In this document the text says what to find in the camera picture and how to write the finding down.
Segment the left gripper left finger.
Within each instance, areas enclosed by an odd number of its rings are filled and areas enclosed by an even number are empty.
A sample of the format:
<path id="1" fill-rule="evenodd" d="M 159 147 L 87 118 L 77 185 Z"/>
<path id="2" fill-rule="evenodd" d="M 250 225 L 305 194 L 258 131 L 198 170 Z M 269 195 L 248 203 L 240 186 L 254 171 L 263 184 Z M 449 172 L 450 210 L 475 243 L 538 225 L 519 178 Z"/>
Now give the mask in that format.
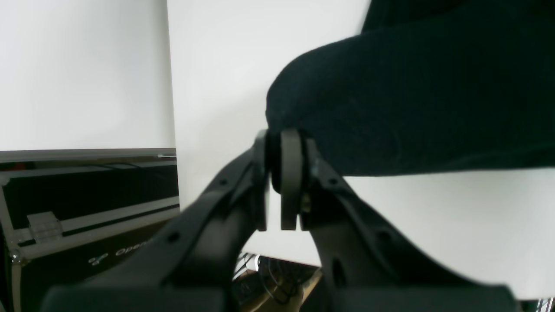
<path id="1" fill-rule="evenodd" d="M 267 132 L 122 264 L 79 286 L 52 288 L 43 312 L 228 312 L 238 254 L 267 229 Z"/>

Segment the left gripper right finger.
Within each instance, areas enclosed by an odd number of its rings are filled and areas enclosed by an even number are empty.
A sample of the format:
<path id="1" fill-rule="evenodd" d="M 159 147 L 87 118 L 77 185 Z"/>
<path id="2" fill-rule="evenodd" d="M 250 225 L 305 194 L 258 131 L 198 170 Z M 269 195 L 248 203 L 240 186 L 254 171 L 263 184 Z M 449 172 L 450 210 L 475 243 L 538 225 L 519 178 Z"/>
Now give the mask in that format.
<path id="1" fill-rule="evenodd" d="M 280 134 L 281 228 L 317 247 L 335 312 L 517 312 L 507 286 L 440 265 L 365 203 L 297 130 Z"/>

